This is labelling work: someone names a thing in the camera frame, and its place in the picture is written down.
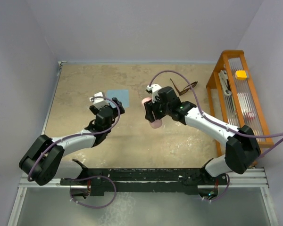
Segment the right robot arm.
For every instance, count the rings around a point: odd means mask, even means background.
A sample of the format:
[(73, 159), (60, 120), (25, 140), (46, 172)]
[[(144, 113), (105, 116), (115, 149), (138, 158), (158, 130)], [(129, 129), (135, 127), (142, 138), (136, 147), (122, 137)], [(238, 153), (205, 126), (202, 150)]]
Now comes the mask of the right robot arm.
[(170, 86), (162, 88), (153, 84), (147, 86), (146, 91), (152, 96), (144, 99), (142, 104), (151, 127), (160, 127), (162, 118), (170, 116), (172, 120), (196, 128), (225, 146), (224, 155), (209, 160), (203, 166), (204, 170), (200, 173), (203, 183), (212, 184), (217, 176), (231, 171), (243, 174), (259, 157), (259, 145), (249, 126), (238, 128), (201, 113), (195, 104), (182, 102)]

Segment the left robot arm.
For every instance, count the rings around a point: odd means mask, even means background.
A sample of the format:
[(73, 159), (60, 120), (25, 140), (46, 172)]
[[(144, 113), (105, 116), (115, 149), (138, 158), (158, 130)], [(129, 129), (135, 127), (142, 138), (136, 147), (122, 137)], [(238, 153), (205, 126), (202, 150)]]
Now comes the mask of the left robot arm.
[(62, 158), (81, 149), (101, 144), (125, 113), (122, 103), (116, 98), (93, 96), (89, 110), (95, 115), (87, 127), (78, 133), (64, 137), (36, 138), (19, 162), (19, 168), (27, 174), (29, 182), (43, 186), (49, 183), (62, 169)]

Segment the pink glasses case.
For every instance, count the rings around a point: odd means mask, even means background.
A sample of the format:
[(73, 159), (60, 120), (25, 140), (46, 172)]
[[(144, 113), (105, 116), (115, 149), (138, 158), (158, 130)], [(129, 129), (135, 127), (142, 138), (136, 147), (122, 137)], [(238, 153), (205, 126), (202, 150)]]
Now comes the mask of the pink glasses case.
[[(146, 97), (141, 101), (141, 104), (144, 106), (144, 104), (148, 101), (151, 101), (150, 97)], [(162, 120), (155, 120), (154, 122), (150, 122), (149, 121), (149, 125), (153, 128), (153, 129), (157, 129), (159, 127), (161, 127), (163, 124)]]

